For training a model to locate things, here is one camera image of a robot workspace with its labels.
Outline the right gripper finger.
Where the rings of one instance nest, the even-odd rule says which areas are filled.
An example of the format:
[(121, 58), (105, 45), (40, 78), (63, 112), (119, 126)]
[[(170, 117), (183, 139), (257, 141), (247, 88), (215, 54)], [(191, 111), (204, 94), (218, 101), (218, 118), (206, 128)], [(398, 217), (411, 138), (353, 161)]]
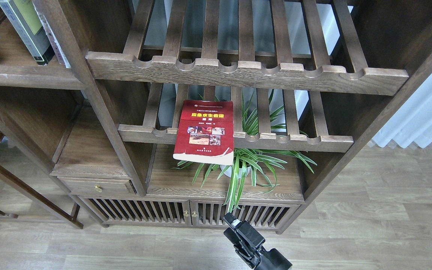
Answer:
[(229, 239), (229, 241), (233, 244), (235, 251), (241, 251), (241, 237), (236, 229), (225, 229), (223, 234)]
[(240, 226), (241, 221), (237, 219), (232, 213), (226, 213), (223, 220), (229, 225), (231, 229), (236, 229)]

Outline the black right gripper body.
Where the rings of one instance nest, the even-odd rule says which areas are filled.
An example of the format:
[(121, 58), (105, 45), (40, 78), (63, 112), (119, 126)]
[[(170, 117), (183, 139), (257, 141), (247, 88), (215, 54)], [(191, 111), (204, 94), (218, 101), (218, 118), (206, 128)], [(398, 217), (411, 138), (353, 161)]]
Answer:
[(277, 249), (267, 251), (262, 237), (247, 221), (235, 221), (235, 249), (253, 270), (291, 270), (292, 264)]

